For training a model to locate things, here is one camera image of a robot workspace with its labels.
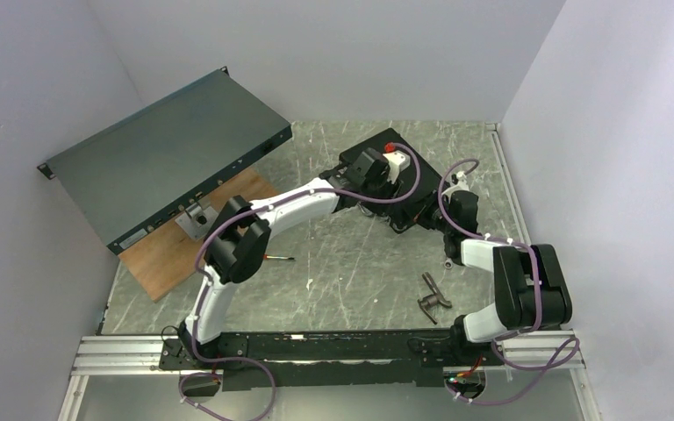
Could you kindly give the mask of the black poker chip case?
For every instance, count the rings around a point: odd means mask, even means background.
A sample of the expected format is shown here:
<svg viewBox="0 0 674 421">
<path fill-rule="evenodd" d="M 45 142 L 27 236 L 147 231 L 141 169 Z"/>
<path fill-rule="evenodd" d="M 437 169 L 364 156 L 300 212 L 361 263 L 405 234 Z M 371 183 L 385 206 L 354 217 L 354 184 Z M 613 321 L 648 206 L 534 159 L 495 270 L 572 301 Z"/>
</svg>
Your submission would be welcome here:
<svg viewBox="0 0 674 421">
<path fill-rule="evenodd" d="M 440 231 L 442 222 L 436 195 L 441 175 L 416 151 L 418 165 L 407 152 L 412 146 L 396 130 L 385 129 L 339 154 L 337 178 L 342 186 L 362 196 L 407 198 L 399 203 L 365 203 L 367 211 L 385 217 L 391 229 L 402 233 L 418 225 Z"/>
</svg>

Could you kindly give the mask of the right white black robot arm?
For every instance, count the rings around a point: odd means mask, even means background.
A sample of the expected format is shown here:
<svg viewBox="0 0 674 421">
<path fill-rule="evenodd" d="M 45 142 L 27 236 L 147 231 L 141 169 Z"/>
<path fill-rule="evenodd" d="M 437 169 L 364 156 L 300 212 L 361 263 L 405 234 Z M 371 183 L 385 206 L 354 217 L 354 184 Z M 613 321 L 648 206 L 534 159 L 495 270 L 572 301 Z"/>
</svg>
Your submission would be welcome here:
<svg viewBox="0 0 674 421">
<path fill-rule="evenodd" d="M 415 221 L 443 233 L 444 252 L 452 264 L 488 272 L 493 284 L 492 303 L 456 318 L 448 341 L 453 360 L 469 364 L 485 342 L 571 321 L 572 300 L 553 246 L 475 232 L 476 194 L 462 189 L 434 193 Z"/>
</svg>

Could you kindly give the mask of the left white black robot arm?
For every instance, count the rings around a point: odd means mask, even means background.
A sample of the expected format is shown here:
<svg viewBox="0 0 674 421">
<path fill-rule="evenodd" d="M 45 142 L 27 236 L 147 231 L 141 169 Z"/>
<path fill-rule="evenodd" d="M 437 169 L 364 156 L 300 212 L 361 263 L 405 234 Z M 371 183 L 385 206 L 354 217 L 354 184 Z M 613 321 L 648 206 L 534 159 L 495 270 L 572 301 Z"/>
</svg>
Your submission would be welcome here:
<svg viewBox="0 0 674 421">
<path fill-rule="evenodd" d="M 240 196 L 230 199 L 194 260 L 203 281 L 191 313 L 179 327 L 184 359 L 196 368 L 215 361 L 215 341 L 235 292 L 261 268 L 272 238 L 359 203 L 401 203 L 419 187 L 420 177 L 415 151 L 390 142 L 385 152 L 367 148 L 354 162 L 324 171 L 286 193 L 251 202 Z"/>
</svg>

